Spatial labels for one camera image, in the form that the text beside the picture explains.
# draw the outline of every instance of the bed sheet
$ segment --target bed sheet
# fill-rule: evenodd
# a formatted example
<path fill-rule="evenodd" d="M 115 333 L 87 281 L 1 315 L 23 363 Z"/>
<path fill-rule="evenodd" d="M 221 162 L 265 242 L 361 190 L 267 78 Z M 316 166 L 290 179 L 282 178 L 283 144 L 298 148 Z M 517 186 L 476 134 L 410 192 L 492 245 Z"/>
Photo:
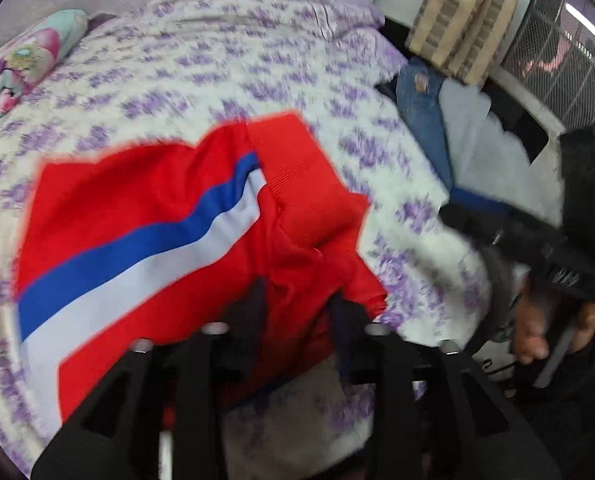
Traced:
<path fill-rule="evenodd" d="M 25 382 L 10 280 L 44 156 L 197 142 L 229 118 L 297 109 L 342 181 L 371 202 L 358 251 L 389 292 L 381 321 L 427 345 L 470 338 L 488 300 L 484 267 L 438 221 L 447 193 L 373 90 L 405 62 L 377 32 L 382 21 L 349 0 L 154 0 L 95 29 L 0 120 L 0 444 L 26 475 L 51 435 Z M 372 388 L 341 386 L 329 358 L 224 415 L 230 477 L 329 467 L 363 445 L 372 410 Z"/>

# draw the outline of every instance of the blue stripe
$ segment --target blue stripe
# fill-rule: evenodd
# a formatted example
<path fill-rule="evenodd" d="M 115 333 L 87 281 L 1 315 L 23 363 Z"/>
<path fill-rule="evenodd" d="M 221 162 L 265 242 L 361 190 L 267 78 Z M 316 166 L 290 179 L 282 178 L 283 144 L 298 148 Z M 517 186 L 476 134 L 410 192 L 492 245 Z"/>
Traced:
<path fill-rule="evenodd" d="M 218 215 L 239 202 L 249 173 L 257 168 L 260 168 L 257 155 L 253 152 L 244 155 L 236 163 L 231 180 L 207 189 L 184 220 L 136 229 L 109 244 L 74 256 L 31 283 L 18 305 L 22 340 L 64 306 L 136 263 L 202 238 Z"/>

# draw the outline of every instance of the blue denim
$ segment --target blue denim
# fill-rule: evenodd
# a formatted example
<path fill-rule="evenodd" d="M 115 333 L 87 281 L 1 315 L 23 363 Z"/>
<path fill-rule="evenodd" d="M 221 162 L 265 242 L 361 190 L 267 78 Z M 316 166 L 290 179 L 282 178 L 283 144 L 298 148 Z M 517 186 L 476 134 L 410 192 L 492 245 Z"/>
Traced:
<path fill-rule="evenodd" d="M 447 190 L 453 187 L 447 136 L 437 97 L 444 78 L 414 57 L 397 78 L 397 108 Z"/>

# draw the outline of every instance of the gray garment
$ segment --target gray garment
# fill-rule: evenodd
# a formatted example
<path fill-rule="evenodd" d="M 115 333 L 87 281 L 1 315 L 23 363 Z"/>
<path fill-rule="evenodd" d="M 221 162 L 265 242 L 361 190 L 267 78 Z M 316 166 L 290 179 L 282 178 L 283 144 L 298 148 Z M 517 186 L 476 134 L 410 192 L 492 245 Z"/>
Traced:
<path fill-rule="evenodd" d="M 524 146 L 489 113 L 489 97 L 449 78 L 439 92 L 439 105 L 455 186 L 553 221 Z"/>

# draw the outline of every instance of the beige and brown curtain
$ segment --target beige and brown curtain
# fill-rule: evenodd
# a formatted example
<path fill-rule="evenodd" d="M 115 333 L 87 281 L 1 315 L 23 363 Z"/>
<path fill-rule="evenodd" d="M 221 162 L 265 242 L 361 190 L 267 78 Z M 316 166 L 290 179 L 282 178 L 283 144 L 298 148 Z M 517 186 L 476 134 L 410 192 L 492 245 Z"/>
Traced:
<path fill-rule="evenodd" d="M 517 0 L 423 0 L 410 51 L 466 84 L 486 79 Z"/>

